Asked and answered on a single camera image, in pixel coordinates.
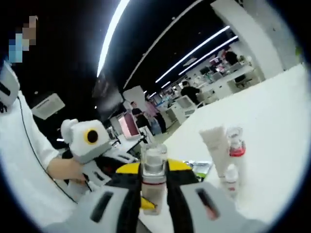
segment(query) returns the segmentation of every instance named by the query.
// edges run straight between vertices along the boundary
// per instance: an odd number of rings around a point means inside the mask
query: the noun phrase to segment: white shirt
[[[39,131],[23,94],[19,92],[18,96],[29,139],[46,169],[58,151]],[[7,111],[0,112],[0,162],[15,198],[40,227],[64,221],[75,209],[76,204],[59,190],[38,163],[25,132],[18,99]]]

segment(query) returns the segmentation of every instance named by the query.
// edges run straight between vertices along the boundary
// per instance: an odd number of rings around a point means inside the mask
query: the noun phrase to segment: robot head
[[[4,61],[0,67],[0,102],[6,106],[14,103],[18,96],[19,82],[11,66]]]
[[[111,148],[109,135],[99,120],[64,120],[61,134],[64,142],[69,144],[73,157],[81,164],[88,163]]]

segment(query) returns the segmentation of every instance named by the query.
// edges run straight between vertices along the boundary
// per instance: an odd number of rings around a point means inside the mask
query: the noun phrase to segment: robot camera eye
[[[98,133],[95,130],[89,130],[85,134],[85,141],[89,144],[95,144],[98,140]]]

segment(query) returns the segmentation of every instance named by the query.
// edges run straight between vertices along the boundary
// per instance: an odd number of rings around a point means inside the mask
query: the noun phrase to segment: ceiling light
[[[156,92],[154,92],[151,96],[149,96],[149,98],[152,98],[155,94],[156,94]]]
[[[118,24],[118,22],[119,22],[119,20],[120,20],[120,18],[121,18],[121,16],[122,16],[122,14],[123,14],[123,12],[124,12],[129,1],[130,0],[121,0],[117,6],[117,9],[116,9],[112,19],[111,19],[111,22],[109,24],[108,31],[107,31],[107,34],[106,34],[106,37],[105,37],[105,40],[103,43],[101,56],[99,58],[98,69],[97,69],[97,77],[99,76],[99,74],[100,74],[100,72],[104,66],[112,35],[113,35],[113,33],[116,29],[116,26],[117,26],[117,24]]]
[[[193,54],[195,51],[197,51],[199,48],[201,48],[203,45],[205,45],[207,42],[211,41],[212,39],[214,39],[215,37],[217,37],[218,35],[220,35],[221,33],[223,33],[224,31],[226,31],[227,29],[229,29],[230,26],[226,26],[223,29],[221,29],[220,31],[218,31],[217,33],[215,33],[214,35],[212,35],[211,37],[209,37],[208,39],[206,39],[203,43],[201,43],[200,45],[198,45],[195,49],[193,49],[191,52],[189,52],[186,56],[184,56],[179,62],[177,62],[174,66],[172,66],[168,71],[166,71],[160,78],[158,78],[156,80],[155,83],[159,82],[161,79],[164,78],[165,75],[167,75],[168,73],[170,73],[176,66],[178,66],[180,63],[182,63],[184,60],[186,60],[187,57],[189,57],[191,54]]]
[[[168,81],[167,83],[165,83],[163,86],[161,86],[161,88],[164,88],[164,87],[166,87],[168,84],[170,84],[171,83],[171,81]]]
[[[191,67],[193,67],[194,65],[198,64],[200,61],[202,61],[204,58],[206,58],[207,56],[210,56],[212,53],[214,53],[215,51],[217,51],[218,49],[220,49],[221,47],[225,46],[226,44],[230,43],[231,41],[237,39],[238,36],[236,35],[235,37],[227,40],[226,42],[222,43],[220,46],[218,46],[217,48],[213,49],[211,52],[205,54],[203,57],[201,57],[199,60],[197,60],[196,62],[194,62],[192,65],[188,66],[186,69],[184,69],[183,71],[181,71],[178,75],[181,75],[183,73],[185,73],[188,69],[190,69]]]

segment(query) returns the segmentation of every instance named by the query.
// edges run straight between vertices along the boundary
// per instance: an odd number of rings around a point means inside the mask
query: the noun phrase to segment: white column
[[[216,0],[211,7],[245,44],[252,60],[266,79],[283,72],[281,60],[271,39],[239,4],[234,0]]]

